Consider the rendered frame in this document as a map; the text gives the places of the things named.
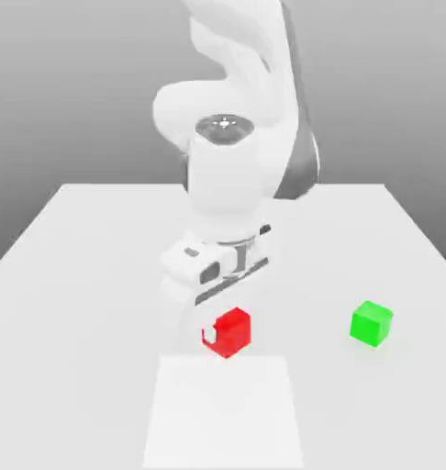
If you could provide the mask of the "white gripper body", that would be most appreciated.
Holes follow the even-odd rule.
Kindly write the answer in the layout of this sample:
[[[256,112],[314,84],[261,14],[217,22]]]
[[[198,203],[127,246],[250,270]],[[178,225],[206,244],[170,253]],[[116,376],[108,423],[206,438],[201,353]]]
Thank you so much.
[[[206,288],[196,296],[195,304],[186,313],[186,325],[190,328],[205,327],[233,308],[257,303],[270,270],[270,258],[264,257],[247,273]]]

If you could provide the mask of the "small red cube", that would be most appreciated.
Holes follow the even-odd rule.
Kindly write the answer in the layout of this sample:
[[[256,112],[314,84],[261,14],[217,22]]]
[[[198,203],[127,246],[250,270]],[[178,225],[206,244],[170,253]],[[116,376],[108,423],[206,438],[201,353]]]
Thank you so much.
[[[212,324],[217,330],[215,344],[203,344],[228,359],[251,343],[251,316],[240,308],[233,308]]]

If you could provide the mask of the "small green cube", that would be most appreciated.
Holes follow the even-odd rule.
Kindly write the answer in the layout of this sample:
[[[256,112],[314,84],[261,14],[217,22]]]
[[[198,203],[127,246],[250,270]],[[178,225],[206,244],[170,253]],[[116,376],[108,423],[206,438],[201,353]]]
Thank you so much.
[[[393,312],[389,308],[364,301],[352,313],[350,335],[376,348],[388,336],[392,319]]]

